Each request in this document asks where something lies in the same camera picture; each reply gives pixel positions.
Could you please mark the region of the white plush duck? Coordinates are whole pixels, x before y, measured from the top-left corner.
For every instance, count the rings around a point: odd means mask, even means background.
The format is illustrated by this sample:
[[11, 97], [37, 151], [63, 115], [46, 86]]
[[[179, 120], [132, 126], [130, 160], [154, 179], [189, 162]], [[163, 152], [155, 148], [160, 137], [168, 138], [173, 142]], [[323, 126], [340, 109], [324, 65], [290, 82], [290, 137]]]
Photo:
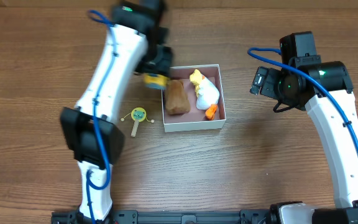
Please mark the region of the white plush duck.
[[195, 86], [196, 107], [205, 110], [206, 119], [213, 120], [218, 109], [219, 90], [198, 69], [190, 75], [190, 82]]

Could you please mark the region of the yellow and blue toy truck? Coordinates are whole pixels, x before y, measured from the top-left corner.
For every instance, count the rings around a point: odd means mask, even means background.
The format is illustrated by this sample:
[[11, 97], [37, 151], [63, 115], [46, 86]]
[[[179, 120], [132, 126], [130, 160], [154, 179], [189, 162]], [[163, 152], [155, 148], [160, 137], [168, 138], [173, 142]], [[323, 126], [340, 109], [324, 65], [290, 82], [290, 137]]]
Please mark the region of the yellow and blue toy truck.
[[155, 73], [146, 73], [144, 75], [144, 83], [146, 87], [157, 90], [166, 89], [167, 83], [170, 79], [164, 75]]

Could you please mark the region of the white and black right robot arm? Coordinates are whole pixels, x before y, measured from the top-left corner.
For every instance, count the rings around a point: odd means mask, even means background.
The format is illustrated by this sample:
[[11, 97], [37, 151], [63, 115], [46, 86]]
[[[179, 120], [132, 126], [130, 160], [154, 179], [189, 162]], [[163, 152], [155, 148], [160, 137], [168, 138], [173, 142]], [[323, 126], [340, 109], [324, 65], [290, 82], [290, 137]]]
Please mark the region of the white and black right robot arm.
[[334, 187], [334, 208], [303, 202], [271, 205], [262, 223], [358, 223], [358, 118], [353, 86], [342, 62], [293, 57], [259, 67], [250, 92], [275, 99], [274, 112], [305, 110], [319, 134]]

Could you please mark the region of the brown plush toy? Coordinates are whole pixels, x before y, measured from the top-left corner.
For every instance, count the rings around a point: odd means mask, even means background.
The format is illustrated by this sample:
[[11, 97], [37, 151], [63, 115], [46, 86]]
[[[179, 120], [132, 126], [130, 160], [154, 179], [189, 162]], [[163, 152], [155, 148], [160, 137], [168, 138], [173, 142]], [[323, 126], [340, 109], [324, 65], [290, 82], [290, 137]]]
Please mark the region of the brown plush toy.
[[190, 102], [181, 80], [169, 81], [165, 90], [165, 109], [169, 115], [190, 112]]

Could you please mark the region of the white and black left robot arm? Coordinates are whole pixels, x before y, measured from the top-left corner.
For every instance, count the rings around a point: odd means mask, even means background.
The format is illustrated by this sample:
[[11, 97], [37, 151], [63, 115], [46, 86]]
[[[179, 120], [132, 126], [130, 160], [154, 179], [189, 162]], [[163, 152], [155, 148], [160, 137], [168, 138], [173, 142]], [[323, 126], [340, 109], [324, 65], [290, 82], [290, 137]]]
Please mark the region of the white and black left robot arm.
[[121, 1], [111, 17], [89, 10], [88, 17], [106, 26], [106, 41], [94, 75], [74, 108], [60, 114], [65, 141], [81, 172], [82, 202], [68, 213], [52, 213], [52, 223], [113, 223], [112, 167], [119, 159], [124, 134], [116, 126], [119, 108], [134, 73], [151, 78], [149, 88], [162, 90], [170, 78], [173, 52], [164, 45], [168, 29], [160, 23], [163, 0]]

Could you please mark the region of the wooden cat rattle drum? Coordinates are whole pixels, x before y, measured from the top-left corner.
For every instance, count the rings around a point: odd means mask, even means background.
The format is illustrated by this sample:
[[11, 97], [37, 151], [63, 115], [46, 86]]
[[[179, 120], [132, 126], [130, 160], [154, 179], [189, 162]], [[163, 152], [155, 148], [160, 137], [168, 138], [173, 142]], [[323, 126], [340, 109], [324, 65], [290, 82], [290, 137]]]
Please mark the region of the wooden cat rattle drum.
[[131, 119], [134, 121], [134, 125], [132, 127], [131, 136], [134, 138], [136, 137], [137, 130], [139, 128], [139, 124], [143, 121], [154, 123], [154, 119], [148, 119], [147, 118], [147, 112], [144, 108], [136, 107], [134, 108], [130, 113], [126, 114], [121, 118], [121, 121], [124, 122], [127, 117], [131, 117]]

